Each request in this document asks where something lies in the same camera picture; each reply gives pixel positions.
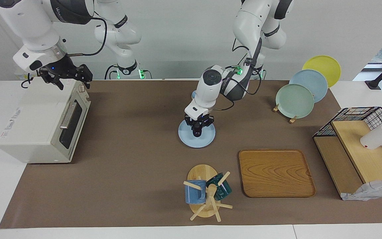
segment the mint green plate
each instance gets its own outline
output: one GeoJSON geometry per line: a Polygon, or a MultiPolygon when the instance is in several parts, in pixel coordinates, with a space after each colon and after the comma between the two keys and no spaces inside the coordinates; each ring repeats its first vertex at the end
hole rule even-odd
{"type": "Polygon", "coordinates": [[[288,118],[297,116],[297,119],[309,115],[315,104],[310,90],[297,84],[288,84],[279,89],[275,101],[283,115],[288,118]]]}

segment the mug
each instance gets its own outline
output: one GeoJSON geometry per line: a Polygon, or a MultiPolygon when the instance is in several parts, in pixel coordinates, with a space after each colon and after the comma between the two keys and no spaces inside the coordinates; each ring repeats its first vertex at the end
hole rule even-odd
{"type": "Polygon", "coordinates": [[[187,180],[188,183],[201,187],[201,190],[185,185],[185,202],[188,204],[203,204],[206,202],[206,180],[187,180]]]}
{"type": "Polygon", "coordinates": [[[223,183],[220,186],[217,185],[222,178],[223,178],[223,173],[219,173],[215,177],[209,179],[206,182],[206,186],[207,187],[210,184],[215,184],[216,185],[216,193],[215,193],[214,198],[217,201],[220,201],[220,200],[224,199],[225,197],[227,197],[232,192],[232,189],[231,189],[231,187],[229,186],[229,184],[228,184],[228,182],[226,180],[223,181],[223,183]]]}

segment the white table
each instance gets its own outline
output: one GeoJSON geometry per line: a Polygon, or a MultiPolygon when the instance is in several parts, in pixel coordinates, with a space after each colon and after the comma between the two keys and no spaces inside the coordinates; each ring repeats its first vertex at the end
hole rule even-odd
{"type": "MultiPolygon", "coordinates": [[[[338,82],[331,88],[340,107],[382,106],[382,93],[364,82],[338,82]]],[[[25,89],[19,81],[0,81],[0,133],[17,108],[25,89]]],[[[25,164],[0,150],[0,221],[25,164]]],[[[261,225],[196,227],[100,227],[0,229],[0,238],[182,238],[199,235],[224,238],[382,238],[382,224],[261,225]]]]}

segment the plate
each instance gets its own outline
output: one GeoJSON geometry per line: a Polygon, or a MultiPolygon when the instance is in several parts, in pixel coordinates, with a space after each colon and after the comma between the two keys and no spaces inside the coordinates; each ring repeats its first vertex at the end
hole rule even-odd
{"type": "Polygon", "coordinates": [[[283,115],[288,118],[297,116],[297,119],[309,115],[315,104],[310,90],[297,84],[288,84],[279,89],[275,101],[283,115]]]}
{"type": "Polygon", "coordinates": [[[181,122],[178,129],[178,135],[181,141],[192,148],[203,148],[209,145],[215,138],[216,130],[213,124],[203,127],[200,137],[195,137],[191,126],[184,121],[181,122]]]}
{"type": "Polygon", "coordinates": [[[341,76],[340,64],[331,56],[312,57],[303,65],[303,70],[306,69],[312,69],[323,74],[328,82],[328,88],[335,85],[341,76]]]}
{"type": "Polygon", "coordinates": [[[298,84],[310,90],[310,92],[312,92],[315,103],[322,100],[328,91],[328,83],[325,77],[318,71],[311,69],[297,72],[291,78],[290,84],[298,84]]]}

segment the yellow plate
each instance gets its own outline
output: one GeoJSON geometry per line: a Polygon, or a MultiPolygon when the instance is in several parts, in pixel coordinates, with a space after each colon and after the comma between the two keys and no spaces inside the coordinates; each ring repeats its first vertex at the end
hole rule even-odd
{"type": "Polygon", "coordinates": [[[306,61],[303,70],[312,69],[324,75],[328,88],[335,85],[341,76],[340,64],[331,56],[315,56],[306,61]]]}

